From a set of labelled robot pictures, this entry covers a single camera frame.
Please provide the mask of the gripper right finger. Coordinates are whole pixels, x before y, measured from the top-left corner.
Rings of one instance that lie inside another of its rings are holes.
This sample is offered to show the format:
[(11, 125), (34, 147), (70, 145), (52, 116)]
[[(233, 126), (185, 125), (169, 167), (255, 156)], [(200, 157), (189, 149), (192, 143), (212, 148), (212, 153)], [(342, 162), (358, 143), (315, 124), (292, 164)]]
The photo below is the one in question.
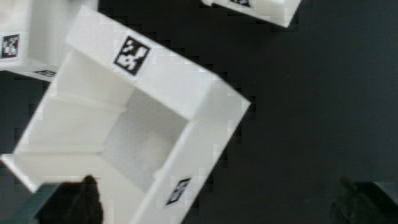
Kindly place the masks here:
[(398, 187), (391, 182), (340, 180), (331, 224), (398, 224)]

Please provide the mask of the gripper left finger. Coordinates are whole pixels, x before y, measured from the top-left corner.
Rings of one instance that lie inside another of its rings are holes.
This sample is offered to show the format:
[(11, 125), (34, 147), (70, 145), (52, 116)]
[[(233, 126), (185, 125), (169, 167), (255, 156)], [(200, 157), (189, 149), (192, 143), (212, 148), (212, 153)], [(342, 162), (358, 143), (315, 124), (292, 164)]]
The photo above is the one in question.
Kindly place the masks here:
[(11, 224), (104, 224), (104, 221), (93, 176), (86, 176), (81, 182), (43, 184), (11, 217)]

